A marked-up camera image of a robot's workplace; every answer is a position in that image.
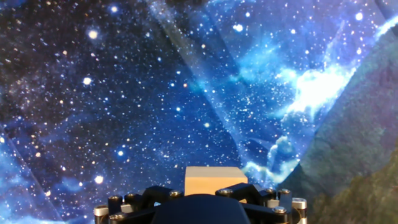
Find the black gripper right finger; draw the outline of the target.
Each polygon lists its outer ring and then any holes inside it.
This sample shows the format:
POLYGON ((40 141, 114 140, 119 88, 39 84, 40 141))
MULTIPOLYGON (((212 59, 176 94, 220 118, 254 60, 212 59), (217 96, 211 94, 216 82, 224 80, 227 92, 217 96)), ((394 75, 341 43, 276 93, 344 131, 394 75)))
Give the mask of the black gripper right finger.
POLYGON ((215 192, 242 204, 251 223, 307 224, 307 201, 293 197, 289 189, 263 189, 257 184, 239 183, 215 192))

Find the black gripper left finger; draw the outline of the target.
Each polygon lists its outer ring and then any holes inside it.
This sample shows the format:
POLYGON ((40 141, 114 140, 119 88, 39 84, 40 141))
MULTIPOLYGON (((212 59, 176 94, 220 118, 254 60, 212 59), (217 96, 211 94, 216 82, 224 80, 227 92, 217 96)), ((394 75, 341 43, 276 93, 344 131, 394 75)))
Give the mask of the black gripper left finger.
POLYGON ((151 223, 157 206, 184 197, 181 190, 163 186, 146 188, 142 194, 111 195, 107 204, 93 209, 94 224, 151 223))

